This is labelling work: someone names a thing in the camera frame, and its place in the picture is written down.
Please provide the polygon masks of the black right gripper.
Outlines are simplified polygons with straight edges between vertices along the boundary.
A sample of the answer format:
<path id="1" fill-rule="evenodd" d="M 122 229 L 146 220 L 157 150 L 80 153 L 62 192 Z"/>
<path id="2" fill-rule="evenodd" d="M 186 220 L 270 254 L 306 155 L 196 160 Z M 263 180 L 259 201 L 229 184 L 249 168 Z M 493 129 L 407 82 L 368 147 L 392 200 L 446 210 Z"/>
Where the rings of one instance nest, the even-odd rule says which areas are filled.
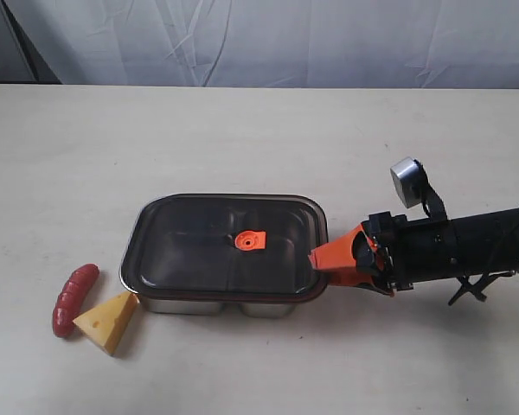
<path id="1" fill-rule="evenodd" d="M 381 212 L 308 258 L 314 270 L 329 271 L 329 285 L 392 297 L 416 283 L 454 277 L 454 232 L 448 220 L 409 221 Z"/>

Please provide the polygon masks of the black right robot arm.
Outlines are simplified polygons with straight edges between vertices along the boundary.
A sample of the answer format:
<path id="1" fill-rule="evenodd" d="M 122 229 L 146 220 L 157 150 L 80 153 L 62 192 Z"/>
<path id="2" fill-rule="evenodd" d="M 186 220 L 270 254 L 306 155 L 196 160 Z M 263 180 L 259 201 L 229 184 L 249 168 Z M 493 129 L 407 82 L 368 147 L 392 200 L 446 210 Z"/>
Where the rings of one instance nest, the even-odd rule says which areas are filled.
<path id="1" fill-rule="evenodd" d="M 328 274 L 330 284 L 390 297 L 418 283 L 456 279 L 459 288 L 449 304 L 465 294 L 483 302 L 490 284 L 519 274 L 519 207 L 457 219 L 441 203 L 423 208 L 426 218 L 420 220 L 371 214 L 312 250 L 313 269 Z"/>

